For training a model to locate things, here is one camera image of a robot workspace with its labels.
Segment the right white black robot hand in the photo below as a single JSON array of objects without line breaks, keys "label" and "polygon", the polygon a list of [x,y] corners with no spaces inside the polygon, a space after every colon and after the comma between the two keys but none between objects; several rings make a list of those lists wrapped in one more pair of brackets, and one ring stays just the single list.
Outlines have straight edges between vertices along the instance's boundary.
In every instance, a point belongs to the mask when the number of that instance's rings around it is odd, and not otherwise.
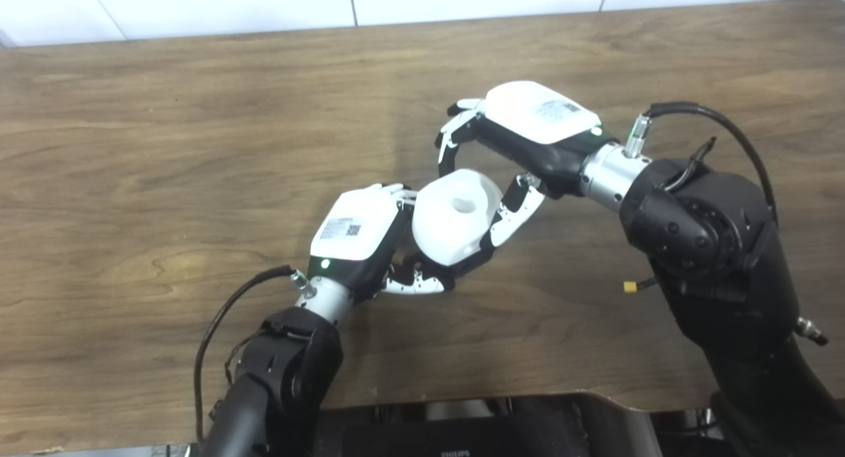
[{"label": "right white black robot hand", "polygon": [[595,187],[601,152],[615,144],[604,136],[597,114],[534,81],[494,87],[484,98],[459,100],[438,133],[438,173],[456,169],[459,148],[478,141],[524,169],[499,201],[479,249],[492,252],[531,217],[545,198],[589,198],[618,211],[623,197]]}]

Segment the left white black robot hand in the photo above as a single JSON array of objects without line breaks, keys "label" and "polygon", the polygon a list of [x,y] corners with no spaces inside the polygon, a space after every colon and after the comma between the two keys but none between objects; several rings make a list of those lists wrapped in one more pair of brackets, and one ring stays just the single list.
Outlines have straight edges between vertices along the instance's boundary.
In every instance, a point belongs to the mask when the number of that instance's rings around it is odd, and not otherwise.
[{"label": "left white black robot hand", "polygon": [[327,213],[309,249],[307,276],[332,280],[355,303],[380,293],[440,294],[456,280],[431,265],[396,264],[393,255],[413,224],[419,193],[402,183],[347,190]]}]

